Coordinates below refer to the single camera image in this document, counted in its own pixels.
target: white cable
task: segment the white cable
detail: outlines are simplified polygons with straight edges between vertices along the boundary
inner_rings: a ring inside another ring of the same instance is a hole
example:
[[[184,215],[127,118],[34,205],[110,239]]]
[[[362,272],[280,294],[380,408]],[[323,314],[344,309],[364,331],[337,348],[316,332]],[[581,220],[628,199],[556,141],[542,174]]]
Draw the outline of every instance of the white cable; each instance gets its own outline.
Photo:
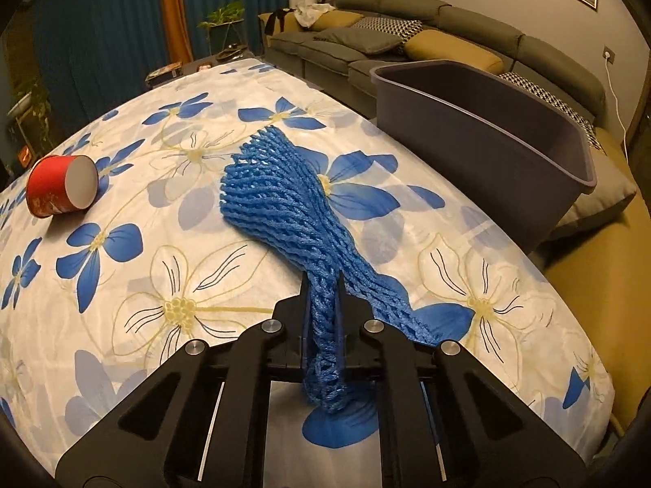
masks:
[[[619,119],[619,124],[622,125],[622,130],[624,131],[624,156],[626,157],[626,163],[628,163],[628,151],[626,149],[626,127],[624,126],[624,123],[622,122],[622,118],[619,116],[619,100],[617,99],[617,96],[614,94],[614,89],[613,89],[613,83],[611,82],[610,79],[610,70],[608,69],[608,59],[610,58],[610,53],[606,53],[606,75],[608,76],[608,86],[611,88],[611,93],[613,94],[614,97],[614,109],[615,112],[617,113],[617,119]]]

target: potted plant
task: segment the potted plant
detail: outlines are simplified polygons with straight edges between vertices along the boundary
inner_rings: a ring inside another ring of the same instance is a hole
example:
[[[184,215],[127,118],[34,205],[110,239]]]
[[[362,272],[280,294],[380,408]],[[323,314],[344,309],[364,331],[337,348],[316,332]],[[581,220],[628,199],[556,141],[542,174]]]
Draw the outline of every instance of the potted plant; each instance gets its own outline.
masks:
[[[244,34],[244,6],[239,0],[231,2],[206,16],[198,27],[206,30],[210,54],[219,54],[227,48],[246,44]]]
[[[25,112],[28,112],[38,123],[38,145],[44,152],[49,152],[53,148],[50,141],[50,120],[48,119],[48,114],[50,113],[51,107],[48,101],[48,95],[48,89],[40,78],[31,79],[16,91],[16,104],[8,115],[9,120],[11,120],[20,118]]]

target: grey plastic basin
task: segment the grey plastic basin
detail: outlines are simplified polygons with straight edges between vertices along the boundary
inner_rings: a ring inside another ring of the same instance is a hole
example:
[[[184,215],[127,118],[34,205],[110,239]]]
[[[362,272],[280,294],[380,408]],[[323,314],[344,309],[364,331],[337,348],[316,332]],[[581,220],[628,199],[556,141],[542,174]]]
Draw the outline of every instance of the grey plastic basin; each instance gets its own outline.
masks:
[[[583,130],[533,94],[449,60],[373,68],[378,128],[473,200],[525,253],[596,186]]]

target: black gripper frame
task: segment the black gripper frame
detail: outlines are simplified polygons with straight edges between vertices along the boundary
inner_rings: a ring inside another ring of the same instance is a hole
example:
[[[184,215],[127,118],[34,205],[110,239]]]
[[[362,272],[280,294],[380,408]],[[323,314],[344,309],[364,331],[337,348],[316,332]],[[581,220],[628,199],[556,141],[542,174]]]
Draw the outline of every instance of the black gripper frame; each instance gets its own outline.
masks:
[[[271,381],[300,383],[315,350],[309,288],[304,275],[300,294],[276,304],[277,331],[262,322],[230,343],[185,344],[63,455],[56,481],[261,487]],[[337,297],[345,379],[376,391],[383,488],[582,486],[575,451],[460,344],[413,343],[386,323],[367,331],[370,305],[342,275]]]

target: bed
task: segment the bed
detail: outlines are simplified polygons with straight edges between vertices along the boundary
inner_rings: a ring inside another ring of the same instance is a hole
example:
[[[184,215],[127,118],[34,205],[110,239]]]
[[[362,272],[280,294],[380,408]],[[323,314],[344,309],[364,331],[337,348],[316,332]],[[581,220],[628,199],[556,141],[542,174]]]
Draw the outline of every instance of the bed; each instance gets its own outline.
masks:
[[[32,217],[26,176],[0,194],[0,406],[37,460],[54,473],[187,340],[236,339],[297,294],[299,271],[219,212],[230,156],[271,124],[413,313],[460,340],[588,460],[614,390],[551,285],[415,155],[255,60],[149,91],[55,149],[95,160],[100,188],[88,211]],[[330,415],[301,386],[273,384],[265,485],[380,486],[377,428],[372,399]]]

